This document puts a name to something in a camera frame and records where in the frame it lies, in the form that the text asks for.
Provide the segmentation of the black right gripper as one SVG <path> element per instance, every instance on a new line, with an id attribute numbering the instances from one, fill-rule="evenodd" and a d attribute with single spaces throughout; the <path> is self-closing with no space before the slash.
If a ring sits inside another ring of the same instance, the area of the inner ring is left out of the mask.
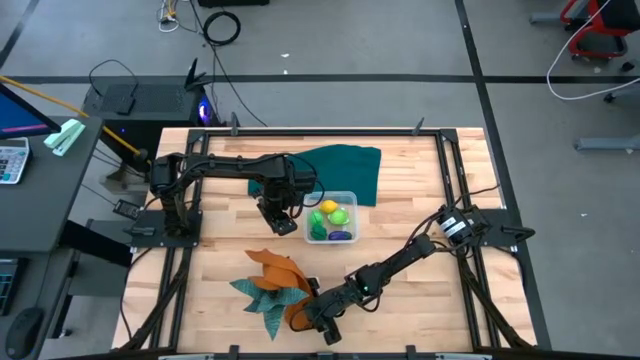
<path id="1" fill-rule="evenodd" d="M 326 290 L 304 306 L 306 320 L 302 330 L 316 329 L 319 324 L 324 323 L 318 332 L 323 335 L 328 346 L 334 345 L 342 340 L 342 336 L 335 320 L 331 318 L 362 300 L 363 294 L 347 283 Z"/>

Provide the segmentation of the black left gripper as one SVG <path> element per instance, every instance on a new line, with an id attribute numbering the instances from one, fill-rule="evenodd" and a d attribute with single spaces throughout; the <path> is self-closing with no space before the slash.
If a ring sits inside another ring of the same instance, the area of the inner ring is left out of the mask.
<path id="1" fill-rule="evenodd" d="M 272 232 L 280 236 L 298 229 L 292 214 L 303 198 L 303 189 L 289 183 L 267 183 L 258 190 L 257 207 Z"/>

